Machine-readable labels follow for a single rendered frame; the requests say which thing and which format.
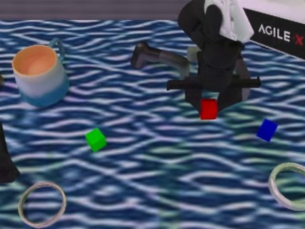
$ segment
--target green cube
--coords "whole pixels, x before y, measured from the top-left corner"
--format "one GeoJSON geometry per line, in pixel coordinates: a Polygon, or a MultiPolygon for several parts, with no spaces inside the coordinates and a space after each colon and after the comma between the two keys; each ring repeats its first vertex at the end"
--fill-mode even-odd
{"type": "Polygon", "coordinates": [[[85,135],[86,141],[93,152],[96,152],[106,146],[106,137],[99,130],[99,128],[95,128],[85,135]]]}

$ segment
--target gray background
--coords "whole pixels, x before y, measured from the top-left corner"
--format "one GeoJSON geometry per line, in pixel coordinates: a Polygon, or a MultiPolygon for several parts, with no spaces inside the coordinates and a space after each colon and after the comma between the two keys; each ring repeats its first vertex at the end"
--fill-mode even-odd
{"type": "Polygon", "coordinates": [[[0,0],[0,20],[176,20],[190,0],[0,0]]]}

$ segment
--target small block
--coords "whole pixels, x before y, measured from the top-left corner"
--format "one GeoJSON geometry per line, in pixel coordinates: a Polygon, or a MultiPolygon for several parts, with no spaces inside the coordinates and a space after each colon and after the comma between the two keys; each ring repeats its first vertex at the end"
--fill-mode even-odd
{"type": "Polygon", "coordinates": [[[85,138],[93,152],[96,152],[107,145],[106,137],[99,128],[95,128],[86,133],[85,138]]]}
{"type": "Polygon", "coordinates": [[[217,118],[218,104],[215,99],[202,99],[201,100],[201,120],[213,120],[217,118]]]}
{"type": "Polygon", "coordinates": [[[256,136],[261,138],[262,140],[265,140],[267,142],[270,142],[271,138],[275,134],[275,131],[278,127],[278,124],[275,122],[269,121],[268,119],[265,119],[259,128],[256,136]]]}

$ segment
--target white and blue mug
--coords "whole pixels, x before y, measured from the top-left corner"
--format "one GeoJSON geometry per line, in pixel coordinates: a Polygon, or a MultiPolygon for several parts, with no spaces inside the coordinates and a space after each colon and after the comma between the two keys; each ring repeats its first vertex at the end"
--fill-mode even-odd
{"type": "Polygon", "coordinates": [[[46,107],[59,102],[69,89],[69,79],[62,65],[65,57],[58,38],[49,45],[33,45],[19,51],[12,62],[21,97],[27,103],[46,107]],[[58,56],[53,49],[58,45],[58,56]]]}

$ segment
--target red cube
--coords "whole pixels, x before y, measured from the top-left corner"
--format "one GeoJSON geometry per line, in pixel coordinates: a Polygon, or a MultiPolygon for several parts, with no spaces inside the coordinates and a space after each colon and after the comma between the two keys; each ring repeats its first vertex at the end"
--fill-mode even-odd
{"type": "Polygon", "coordinates": [[[217,118],[218,105],[215,99],[202,99],[201,100],[201,120],[213,120],[217,118]]]}

